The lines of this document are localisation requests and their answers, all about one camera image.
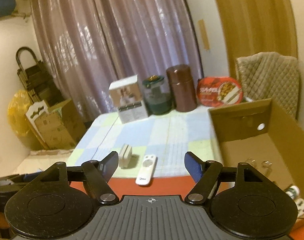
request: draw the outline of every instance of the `gray ribbed plate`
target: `gray ribbed plate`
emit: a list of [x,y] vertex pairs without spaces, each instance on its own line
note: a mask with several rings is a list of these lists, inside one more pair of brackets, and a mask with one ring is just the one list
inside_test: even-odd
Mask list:
[[203,208],[186,205],[179,196],[125,196],[119,204],[99,208],[90,223],[62,239],[235,240],[239,238],[220,230]]

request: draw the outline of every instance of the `purple curtain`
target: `purple curtain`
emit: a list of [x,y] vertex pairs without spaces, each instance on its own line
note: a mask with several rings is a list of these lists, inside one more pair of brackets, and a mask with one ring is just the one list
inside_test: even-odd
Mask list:
[[202,77],[184,0],[31,0],[42,57],[83,119],[114,111],[111,82],[191,66]]

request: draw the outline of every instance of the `quilted chair cover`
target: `quilted chair cover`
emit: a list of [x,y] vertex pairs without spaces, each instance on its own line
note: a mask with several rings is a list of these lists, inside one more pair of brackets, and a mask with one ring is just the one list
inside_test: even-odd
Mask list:
[[293,118],[299,94],[298,60],[277,52],[260,52],[236,59],[236,75],[244,96],[273,98]]

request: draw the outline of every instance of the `red food package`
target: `red food package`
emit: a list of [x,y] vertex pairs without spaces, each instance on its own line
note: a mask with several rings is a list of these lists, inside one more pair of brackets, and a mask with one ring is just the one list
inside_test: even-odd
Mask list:
[[234,78],[206,77],[199,80],[197,96],[204,106],[216,107],[240,103],[243,91]]

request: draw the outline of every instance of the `round remote button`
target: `round remote button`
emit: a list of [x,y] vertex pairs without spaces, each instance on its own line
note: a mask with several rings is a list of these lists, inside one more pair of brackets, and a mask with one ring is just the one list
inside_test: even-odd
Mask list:
[[143,167],[150,167],[152,164],[153,164],[153,161],[151,161],[151,160],[143,161]]

